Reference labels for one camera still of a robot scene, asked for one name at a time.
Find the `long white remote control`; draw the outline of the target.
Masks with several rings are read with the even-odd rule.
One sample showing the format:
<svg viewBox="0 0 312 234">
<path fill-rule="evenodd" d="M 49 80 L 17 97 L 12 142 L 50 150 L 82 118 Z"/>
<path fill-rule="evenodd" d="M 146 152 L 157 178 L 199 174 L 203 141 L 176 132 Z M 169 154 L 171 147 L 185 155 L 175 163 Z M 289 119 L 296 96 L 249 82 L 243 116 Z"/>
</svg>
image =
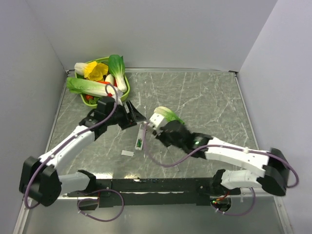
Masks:
<svg viewBox="0 0 312 234">
<path fill-rule="evenodd" d="M 135 144 L 135 150 L 137 151 L 142 151 L 143 149 L 144 133 L 145 133 L 145 123 L 140 124 L 139 130 L 138 130 L 136 144 Z"/>
</svg>

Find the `white battery cover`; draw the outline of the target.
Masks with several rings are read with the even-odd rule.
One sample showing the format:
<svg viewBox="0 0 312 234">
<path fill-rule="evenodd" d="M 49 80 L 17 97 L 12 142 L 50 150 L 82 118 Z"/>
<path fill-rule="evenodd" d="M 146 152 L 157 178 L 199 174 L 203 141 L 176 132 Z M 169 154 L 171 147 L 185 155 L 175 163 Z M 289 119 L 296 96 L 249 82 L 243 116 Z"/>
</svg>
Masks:
<svg viewBox="0 0 312 234">
<path fill-rule="evenodd" d="M 123 156 L 130 156 L 130 157 L 133 157 L 133 156 L 134 156 L 134 152 L 126 151 L 126 150 L 122 150 L 121 154 L 122 154 Z"/>
</svg>

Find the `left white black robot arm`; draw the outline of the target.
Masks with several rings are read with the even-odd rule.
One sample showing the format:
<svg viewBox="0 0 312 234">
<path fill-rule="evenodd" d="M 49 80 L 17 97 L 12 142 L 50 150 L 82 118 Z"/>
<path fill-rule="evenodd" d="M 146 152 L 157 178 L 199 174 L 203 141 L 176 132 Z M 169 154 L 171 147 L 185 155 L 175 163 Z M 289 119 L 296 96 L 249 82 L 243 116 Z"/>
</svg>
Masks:
<svg viewBox="0 0 312 234">
<path fill-rule="evenodd" d="M 118 125 L 125 130 L 145 119 L 130 101 L 118 104 L 113 97 L 102 97 L 66 139 L 40 157 L 30 156 L 24 161 L 19 191 L 25 199 L 30 197 L 45 207 L 63 194 L 75 191 L 85 196 L 94 194 L 97 179 L 92 173 L 78 170 L 74 174 L 59 175 L 59 171 L 109 126 Z"/>
</svg>

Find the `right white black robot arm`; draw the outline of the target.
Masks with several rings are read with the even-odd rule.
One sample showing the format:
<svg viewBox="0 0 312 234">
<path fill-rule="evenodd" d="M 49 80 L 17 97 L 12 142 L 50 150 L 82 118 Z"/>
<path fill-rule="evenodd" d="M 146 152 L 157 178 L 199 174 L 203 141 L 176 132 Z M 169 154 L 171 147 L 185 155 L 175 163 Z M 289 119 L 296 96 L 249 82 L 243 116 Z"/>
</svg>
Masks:
<svg viewBox="0 0 312 234">
<path fill-rule="evenodd" d="M 262 188 L 275 196 L 285 196 L 289 164 L 276 148 L 269 152 L 252 150 L 224 142 L 214 136 L 192 133 L 178 120 L 151 124 L 153 134 L 166 147 L 175 146 L 187 157 L 217 160 L 241 168 L 241 171 L 218 170 L 213 189 L 218 194 L 236 188 Z"/>
</svg>

